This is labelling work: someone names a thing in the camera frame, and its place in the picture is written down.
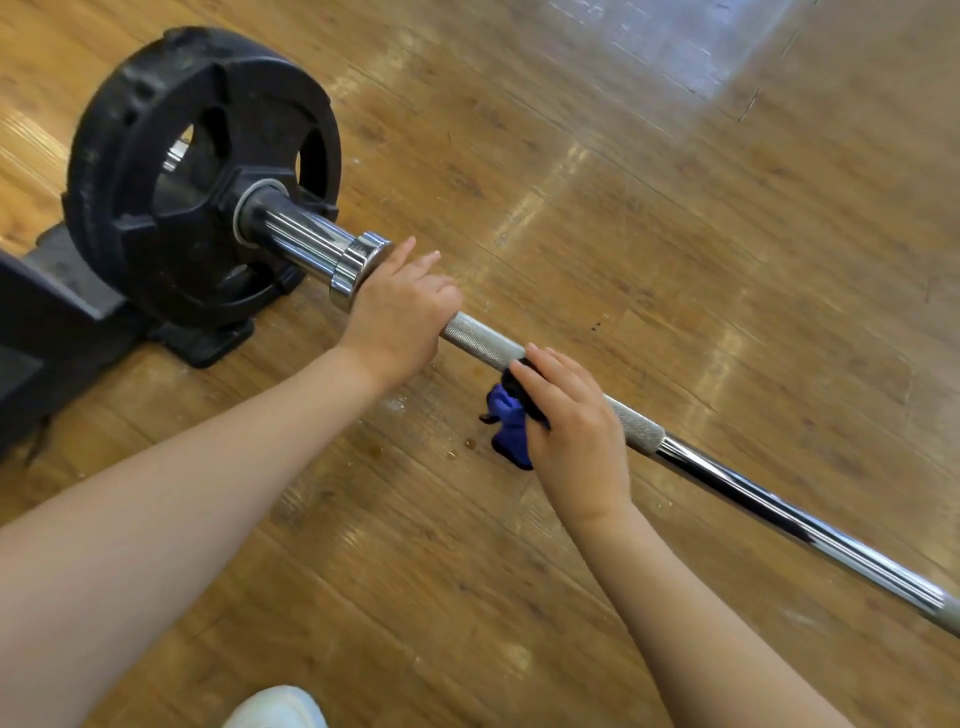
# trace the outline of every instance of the white shoe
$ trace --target white shoe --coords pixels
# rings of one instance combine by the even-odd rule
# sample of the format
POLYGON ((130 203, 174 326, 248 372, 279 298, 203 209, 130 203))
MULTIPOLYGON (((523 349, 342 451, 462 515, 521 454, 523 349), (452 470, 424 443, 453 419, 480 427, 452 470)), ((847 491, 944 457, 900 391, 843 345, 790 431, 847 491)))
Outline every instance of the white shoe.
POLYGON ((224 728, 327 728, 320 706, 292 685, 278 685, 244 700, 224 728))

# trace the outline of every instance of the forearm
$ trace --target forearm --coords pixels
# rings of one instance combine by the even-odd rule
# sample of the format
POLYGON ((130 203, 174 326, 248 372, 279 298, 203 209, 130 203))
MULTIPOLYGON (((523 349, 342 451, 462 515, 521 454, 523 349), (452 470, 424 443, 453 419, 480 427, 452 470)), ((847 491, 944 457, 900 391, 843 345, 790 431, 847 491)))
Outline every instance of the forearm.
POLYGON ((849 726, 639 512, 571 529, 677 726, 849 726))
POLYGON ((15 666, 0 682, 0 714, 79 723, 381 394, 349 352, 331 350, 0 529, 0 664, 15 666))

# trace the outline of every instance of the blue towel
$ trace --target blue towel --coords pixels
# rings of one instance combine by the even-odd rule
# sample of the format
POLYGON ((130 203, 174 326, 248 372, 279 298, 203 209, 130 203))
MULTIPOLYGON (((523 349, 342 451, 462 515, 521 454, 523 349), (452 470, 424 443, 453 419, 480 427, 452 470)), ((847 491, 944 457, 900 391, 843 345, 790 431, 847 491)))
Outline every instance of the blue towel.
POLYGON ((491 442, 494 450, 522 470, 534 469, 527 452, 526 413, 520 400, 496 384, 487 394, 487 414, 480 420, 487 425, 500 423, 500 430, 491 442))

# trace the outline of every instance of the black weight plate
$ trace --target black weight plate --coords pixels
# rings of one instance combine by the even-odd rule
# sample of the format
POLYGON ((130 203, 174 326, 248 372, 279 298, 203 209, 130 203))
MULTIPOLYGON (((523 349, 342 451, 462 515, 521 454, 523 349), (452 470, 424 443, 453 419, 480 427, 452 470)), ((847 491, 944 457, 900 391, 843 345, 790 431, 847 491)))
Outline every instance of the black weight plate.
POLYGON ((112 287, 162 320, 211 328, 252 315, 289 282, 290 263, 233 238, 237 195, 274 178, 333 219, 340 171, 330 100, 306 72, 230 31, 178 28, 121 63, 90 101, 63 212, 112 287), (182 159, 168 160, 188 128, 182 159))

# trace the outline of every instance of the hand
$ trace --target hand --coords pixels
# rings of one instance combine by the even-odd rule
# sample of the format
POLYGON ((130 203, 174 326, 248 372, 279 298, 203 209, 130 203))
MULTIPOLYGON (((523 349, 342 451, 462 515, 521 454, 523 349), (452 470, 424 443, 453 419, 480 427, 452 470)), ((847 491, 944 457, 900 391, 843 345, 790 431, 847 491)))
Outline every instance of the hand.
POLYGON ((464 302, 454 279, 430 274, 439 251, 407 262, 416 244, 408 238, 364 282, 339 344, 357 354, 384 392, 436 355, 441 331, 464 302))
POLYGON ((633 507, 623 426, 589 372, 569 356, 530 344, 510 371, 547 420, 527 418, 527 448, 544 492, 567 530, 633 507))

